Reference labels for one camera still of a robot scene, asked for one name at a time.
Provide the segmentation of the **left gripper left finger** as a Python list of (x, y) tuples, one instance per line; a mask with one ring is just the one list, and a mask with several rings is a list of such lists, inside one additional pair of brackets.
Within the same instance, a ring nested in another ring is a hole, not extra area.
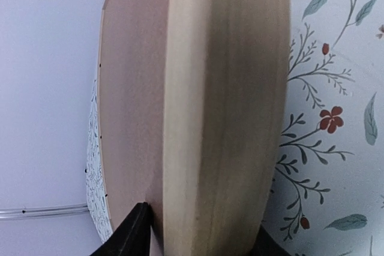
[(148, 256), (150, 252), (152, 209), (137, 203), (111, 237), (91, 256)]

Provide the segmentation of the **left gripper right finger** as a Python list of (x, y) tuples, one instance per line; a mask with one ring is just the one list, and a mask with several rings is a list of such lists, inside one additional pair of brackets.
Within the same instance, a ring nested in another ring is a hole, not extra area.
[(246, 255), (248, 256), (290, 256), (290, 254), (281, 247), (265, 230), (261, 220), (257, 236), (254, 237), (254, 244)]

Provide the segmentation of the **brown backing board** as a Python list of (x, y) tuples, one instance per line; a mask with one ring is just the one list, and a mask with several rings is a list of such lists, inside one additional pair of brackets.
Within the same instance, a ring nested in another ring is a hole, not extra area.
[(98, 67), (101, 162), (117, 228), (138, 202), (163, 255), (163, 104), (169, 0), (105, 0)]

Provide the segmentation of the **wooden picture frame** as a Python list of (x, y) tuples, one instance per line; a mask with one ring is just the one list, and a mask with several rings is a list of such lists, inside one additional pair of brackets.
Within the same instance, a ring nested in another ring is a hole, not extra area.
[(272, 183), (290, 0), (169, 0), (163, 255), (246, 255)]

